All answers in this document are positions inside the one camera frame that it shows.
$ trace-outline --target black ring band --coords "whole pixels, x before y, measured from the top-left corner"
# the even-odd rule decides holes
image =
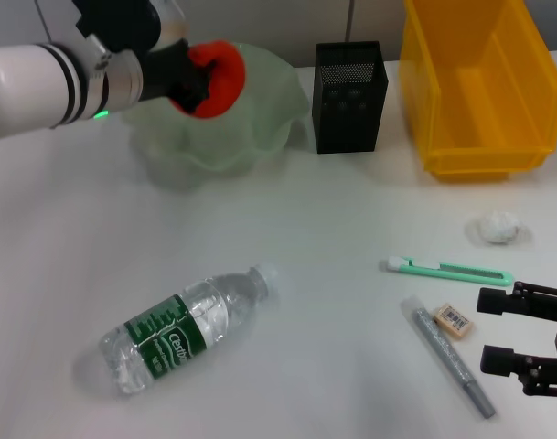
[[[85,76],[85,71],[80,63],[77,61],[75,56],[63,46],[59,44],[52,44],[53,47],[58,48],[61,52],[65,54],[65,56],[69,59],[69,61],[73,64],[75,71],[77,72],[77,76],[79,77],[79,86],[80,86],[80,103],[79,109],[75,113],[75,117],[69,122],[73,123],[80,118],[80,116],[85,111],[85,107],[87,106],[87,95],[89,94],[89,84],[87,82],[87,76]]]
[[[60,65],[60,68],[62,69],[62,72],[65,75],[65,81],[67,82],[67,91],[69,92],[69,103],[67,104],[67,111],[65,111],[65,115],[63,116],[62,120],[59,123],[57,123],[55,126],[53,126],[53,128],[56,128],[59,125],[63,125],[73,114],[73,109],[75,107],[75,81],[70,73],[69,66],[67,66],[67,63],[63,58],[60,57],[59,54],[57,54],[52,48],[48,48],[42,44],[37,44],[36,46],[43,48],[50,55],[52,55],[52,58],[54,58]]]

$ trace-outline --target white tabletop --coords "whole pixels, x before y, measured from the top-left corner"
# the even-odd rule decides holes
[[[410,255],[557,287],[557,153],[500,184],[439,184],[407,134],[397,64],[387,70],[376,153],[316,155],[298,126],[278,158],[185,193],[146,180],[119,116],[0,141],[0,438],[557,438],[557,399],[478,366],[484,344],[556,356],[556,324],[477,314],[475,284],[379,269]],[[299,72],[311,94],[312,69]],[[532,240],[468,239],[492,209],[518,213]],[[129,401],[89,372],[111,328],[257,262],[287,280],[243,335]],[[475,321],[455,348],[492,420],[402,317],[413,294]]]

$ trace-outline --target wall tile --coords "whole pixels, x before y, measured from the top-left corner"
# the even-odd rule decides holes
[[[191,44],[228,39],[314,66],[316,44],[345,39],[348,0],[177,0]]]
[[[0,0],[0,46],[46,41],[34,0]]]
[[[557,0],[525,0],[549,50],[557,50]],[[351,40],[378,40],[384,59],[400,57],[404,26],[402,0],[355,0]]]

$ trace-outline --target red sponge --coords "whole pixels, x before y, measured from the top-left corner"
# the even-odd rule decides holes
[[[209,98],[191,115],[207,119],[224,114],[240,97],[245,84],[245,63],[240,52],[230,43],[215,41],[193,46],[188,50],[188,57],[200,67],[215,60],[209,83]],[[174,101],[172,103],[183,111],[180,105]]]

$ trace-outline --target black mesh pen holder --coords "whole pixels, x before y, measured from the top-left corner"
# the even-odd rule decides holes
[[[316,151],[373,151],[387,90],[388,77],[377,41],[316,45]]]

